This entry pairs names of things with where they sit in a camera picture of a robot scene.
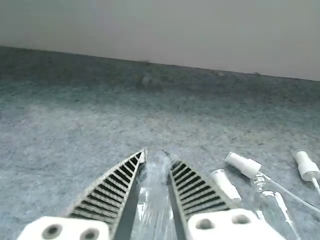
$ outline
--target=white wall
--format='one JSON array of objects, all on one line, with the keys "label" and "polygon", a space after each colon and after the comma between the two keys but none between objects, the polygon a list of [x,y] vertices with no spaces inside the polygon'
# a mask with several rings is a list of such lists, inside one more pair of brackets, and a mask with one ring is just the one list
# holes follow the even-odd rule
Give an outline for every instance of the white wall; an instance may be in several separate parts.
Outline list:
[{"label": "white wall", "polygon": [[317,0],[1,0],[0,46],[318,80]]}]

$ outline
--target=gray carpet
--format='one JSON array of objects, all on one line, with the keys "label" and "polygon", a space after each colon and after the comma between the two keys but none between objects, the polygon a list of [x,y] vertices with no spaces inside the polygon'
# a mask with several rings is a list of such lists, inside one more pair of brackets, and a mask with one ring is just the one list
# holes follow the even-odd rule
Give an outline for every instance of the gray carpet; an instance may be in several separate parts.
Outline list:
[{"label": "gray carpet", "polygon": [[[304,148],[320,164],[319,141],[320,82],[0,47],[0,239],[63,213],[142,147],[204,174],[232,150],[320,208],[292,158]],[[250,208],[249,182],[225,169]],[[289,203],[317,239],[318,216]]]}]

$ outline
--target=white pump cap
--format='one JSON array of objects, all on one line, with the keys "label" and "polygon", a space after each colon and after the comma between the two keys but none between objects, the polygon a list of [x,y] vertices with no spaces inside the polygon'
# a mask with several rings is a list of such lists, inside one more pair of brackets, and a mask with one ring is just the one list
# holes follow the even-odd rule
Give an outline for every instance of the white pump cap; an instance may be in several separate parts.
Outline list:
[{"label": "white pump cap", "polygon": [[224,191],[224,193],[236,204],[241,202],[241,196],[234,185],[231,184],[223,169],[217,169],[211,173],[215,183]]},{"label": "white pump cap", "polygon": [[298,164],[298,170],[304,181],[311,182],[312,178],[320,178],[320,170],[315,162],[311,161],[307,153],[299,150],[295,153],[295,160]]},{"label": "white pump cap", "polygon": [[246,175],[250,179],[253,179],[261,168],[260,163],[234,152],[229,152],[224,161],[240,170],[243,175]]}]

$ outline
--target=mounting hole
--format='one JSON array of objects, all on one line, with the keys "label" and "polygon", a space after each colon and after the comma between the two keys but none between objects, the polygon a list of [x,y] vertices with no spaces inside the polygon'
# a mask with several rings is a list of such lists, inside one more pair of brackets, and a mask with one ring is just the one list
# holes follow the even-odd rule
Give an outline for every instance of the mounting hole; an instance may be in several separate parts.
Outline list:
[{"label": "mounting hole", "polygon": [[48,226],[43,232],[42,237],[44,239],[55,239],[59,237],[62,231],[62,226],[60,224],[53,224]]},{"label": "mounting hole", "polygon": [[234,224],[249,224],[251,221],[250,221],[250,218],[248,218],[246,215],[237,215],[237,216],[234,216],[231,221],[234,223]]},{"label": "mounting hole", "polygon": [[81,234],[80,240],[96,240],[98,237],[99,230],[95,228],[89,228]]},{"label": "mounting hole", "polygon": [[209,219],[201,219],[199,220],[196,225],[195,225],[196,229],[201,229],[201,230],[207,230],[207,229],[214,229],[215,225],[213,224],[212,221],[210,221]]}]

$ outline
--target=gripper jaw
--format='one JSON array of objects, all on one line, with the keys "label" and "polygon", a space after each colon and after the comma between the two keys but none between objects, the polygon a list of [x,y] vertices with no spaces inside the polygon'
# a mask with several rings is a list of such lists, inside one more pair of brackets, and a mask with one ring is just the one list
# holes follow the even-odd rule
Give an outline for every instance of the gripper jaw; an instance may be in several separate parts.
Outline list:
[{"label": "gripper jaw", "polygon": [[172,164],[168,176],[168,190],[179,240],[188,239],[188,220],[193,215],[236,208],[211,178],[204,179],[181,160]]},{"label": "gripper jaw", "polygon": [[108,170],[79,196],[66,217],[105,222],[111,240],[130,239],[139,197],[137,178],[146,157],[143,149]]}]

